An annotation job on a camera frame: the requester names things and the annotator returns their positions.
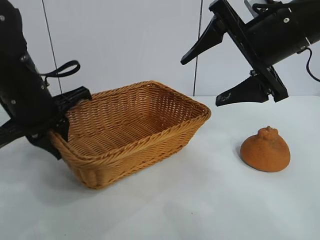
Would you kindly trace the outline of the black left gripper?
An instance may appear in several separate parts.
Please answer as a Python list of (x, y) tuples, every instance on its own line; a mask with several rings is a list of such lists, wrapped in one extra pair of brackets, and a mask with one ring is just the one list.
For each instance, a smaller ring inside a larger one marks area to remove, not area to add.
[(62, 158), (52, 144), (49, 131), (54, 130), (66, 142), (70, 123), (67, 112), (82, 100), (91, 100), (90, 91), (81, 86), (52, 96), (48, 78), (62, 78), (76, 73), (76, 60), (45, 74), (38, 73), (30, 56), (6, 58), (0, 65), (0, 103), (10, 119), (0, 127), (0, 145), (26, 137), (30, 144)]

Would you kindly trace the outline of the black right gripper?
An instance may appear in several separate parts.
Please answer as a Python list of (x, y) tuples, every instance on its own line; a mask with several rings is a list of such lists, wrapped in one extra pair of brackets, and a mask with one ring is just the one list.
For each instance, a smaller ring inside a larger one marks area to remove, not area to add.
[(309, 46), (289, 9), (271, 9), (248, 23), (226, 0), (215, 0), (209, 10), (214, 16), (180, 63), (186, 65), (220, 44), (226, 31), (252, 68), (246, 80), (219, 94), (215, 105), (264, 103), (269, 96), (275, 102), (288, 98), (288, 91), (273, 66)]

